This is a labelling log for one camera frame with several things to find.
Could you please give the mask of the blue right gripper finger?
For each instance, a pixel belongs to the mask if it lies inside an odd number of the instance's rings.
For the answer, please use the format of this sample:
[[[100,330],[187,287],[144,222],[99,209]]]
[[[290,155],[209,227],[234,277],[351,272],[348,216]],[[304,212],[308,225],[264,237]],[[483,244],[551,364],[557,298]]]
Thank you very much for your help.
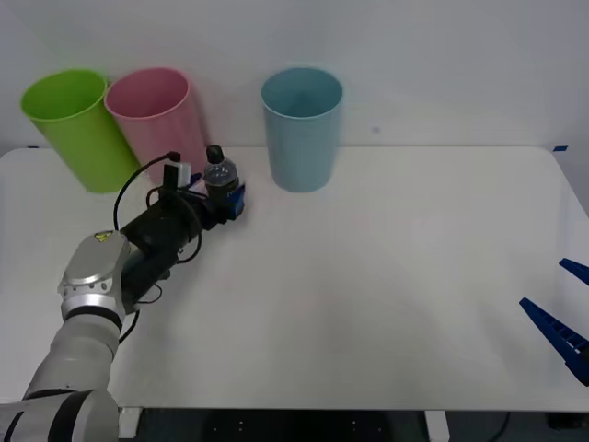
[[[569,259],[562,259],[559,266],[573,274],[585,285],[589,285],[589,267]]]
[[[565,366],[584,386],[587,386],[588,340],[528,298],[522,298],[519,305],[560,355]]]

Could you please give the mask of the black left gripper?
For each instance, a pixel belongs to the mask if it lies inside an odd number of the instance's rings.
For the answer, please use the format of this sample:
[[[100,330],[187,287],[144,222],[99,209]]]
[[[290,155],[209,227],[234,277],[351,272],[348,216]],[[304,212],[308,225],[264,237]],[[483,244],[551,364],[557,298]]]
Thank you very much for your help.
[[[212,230],[237,219],[245,209],[246,184],[238,185],[226,198],[209,197],[201,173],[191,176],[191,186],[187,193],[189,203],[198,216],[202,229]]]

